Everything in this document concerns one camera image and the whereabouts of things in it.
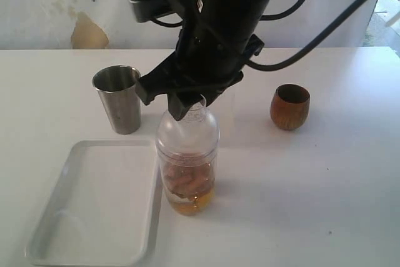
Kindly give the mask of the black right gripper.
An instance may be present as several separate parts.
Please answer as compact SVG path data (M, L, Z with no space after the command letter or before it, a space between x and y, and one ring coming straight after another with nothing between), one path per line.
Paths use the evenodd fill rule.
M212 104L240 82L243 66L209 31L185 24L175 52L141 76L135 90L146 106L156 96L167 94L168 111L180 121L193 105L202 102L202 96Z

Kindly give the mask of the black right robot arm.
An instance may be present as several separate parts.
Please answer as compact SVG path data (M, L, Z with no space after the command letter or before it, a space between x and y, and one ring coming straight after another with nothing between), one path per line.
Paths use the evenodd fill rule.
M310 53L367 0L355 0L309 44L285 61L259 64L252 57L264 44L254 30L260 21L275 21L292 13L275 15L264 10L270 0L129 0L136 21L161 23L161 18L177 14L181 21L176 48L151 72L142 76L136 92L143 104L165 94L168 110L181 120L201 99L211 104L228 87L240 82L242 69L258 71L284 69ZM293 9L305 0L298 0Z

